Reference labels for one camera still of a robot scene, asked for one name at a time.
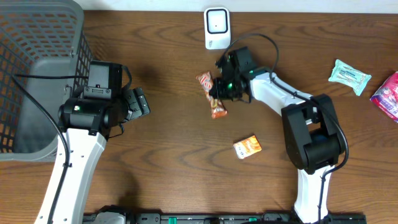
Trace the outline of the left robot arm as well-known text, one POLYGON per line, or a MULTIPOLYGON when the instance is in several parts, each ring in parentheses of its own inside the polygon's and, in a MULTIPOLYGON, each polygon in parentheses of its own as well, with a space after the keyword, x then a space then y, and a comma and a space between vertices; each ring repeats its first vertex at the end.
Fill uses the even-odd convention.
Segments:
POLYGON ((141 88, 122 84, 125 65, 94 60, 87 85, 58 110, 55 164, 36 223, 83 223, 91 181, 112 128, 150 113, 141 88))

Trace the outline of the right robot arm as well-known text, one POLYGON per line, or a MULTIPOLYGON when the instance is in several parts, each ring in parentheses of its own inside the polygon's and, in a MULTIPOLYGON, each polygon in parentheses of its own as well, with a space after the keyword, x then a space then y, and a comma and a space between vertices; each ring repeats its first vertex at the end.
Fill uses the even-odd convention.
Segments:
POLYGON ((346 164, 339 156, 349 154, 331 98, 286 84, 273 68, 258 67, 247 47, 225 52, 215 65, 221 77, 213 81, 213 98, 233 101, 246 93, 281 116, 286 152, 298 170, 294 212, 299 222, 330 222, 326 207, 330 177, 346 164))

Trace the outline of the purple snack package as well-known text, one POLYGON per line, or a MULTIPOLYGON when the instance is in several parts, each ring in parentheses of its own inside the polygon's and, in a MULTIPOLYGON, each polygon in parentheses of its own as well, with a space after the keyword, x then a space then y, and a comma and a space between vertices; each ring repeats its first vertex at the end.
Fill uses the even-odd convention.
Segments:
POLYGON ((370 101, 397 122, 397 72, 377 89, 370 101))

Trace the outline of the grey plastic basket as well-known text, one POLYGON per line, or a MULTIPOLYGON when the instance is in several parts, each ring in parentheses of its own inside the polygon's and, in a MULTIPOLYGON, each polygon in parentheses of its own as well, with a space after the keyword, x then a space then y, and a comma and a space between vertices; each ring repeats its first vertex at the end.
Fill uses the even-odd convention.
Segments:
POLYGON ((75 1, 1 1, 1 160, 52 161, 58 134, 51 115, 88 83, 93 53, 75 1))

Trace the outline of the white barcode scanner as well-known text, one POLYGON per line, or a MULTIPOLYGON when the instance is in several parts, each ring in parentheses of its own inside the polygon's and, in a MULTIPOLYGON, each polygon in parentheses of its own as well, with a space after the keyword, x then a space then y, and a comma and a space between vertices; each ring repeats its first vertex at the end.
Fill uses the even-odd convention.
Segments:
POLYGON ((210 7, 204 11, 203 16, 206 49, 226 49, 231 43, 231 23, 227 8, 210 7))

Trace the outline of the small orange packet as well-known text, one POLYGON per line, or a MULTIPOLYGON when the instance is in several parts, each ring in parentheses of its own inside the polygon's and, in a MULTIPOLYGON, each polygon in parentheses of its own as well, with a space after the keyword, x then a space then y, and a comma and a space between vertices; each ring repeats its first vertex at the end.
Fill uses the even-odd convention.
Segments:
POLYGON ((245 159, 257 152, 262 151, 262 147, 255 135, 234 143, 233 148, 239 159, 245 159))

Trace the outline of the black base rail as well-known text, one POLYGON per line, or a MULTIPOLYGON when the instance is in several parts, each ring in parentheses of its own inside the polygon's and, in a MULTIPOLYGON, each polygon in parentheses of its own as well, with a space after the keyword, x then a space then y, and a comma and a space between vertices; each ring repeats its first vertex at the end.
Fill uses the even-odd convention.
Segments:
POLYGON ((97 213, 84 215, 83 224, 130 223, 130 224, 238 224, 238 223, 300 223, 292 212, 266 212, 264 214, 212 214, 181 215, 161 213, 132 213, 118 206, 105 206, 97 213))

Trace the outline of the green wipes packet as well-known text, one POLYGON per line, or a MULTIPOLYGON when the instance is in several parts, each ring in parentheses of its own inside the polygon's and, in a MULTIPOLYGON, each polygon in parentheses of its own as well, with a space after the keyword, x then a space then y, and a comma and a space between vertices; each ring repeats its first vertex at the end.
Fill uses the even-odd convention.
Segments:
POLYGON ((356 96, 360 96, 371 78, 371 75, 363 73, 341 60, 336 59, 335 66, 328 81, 349 86, 353 89, 356 96))

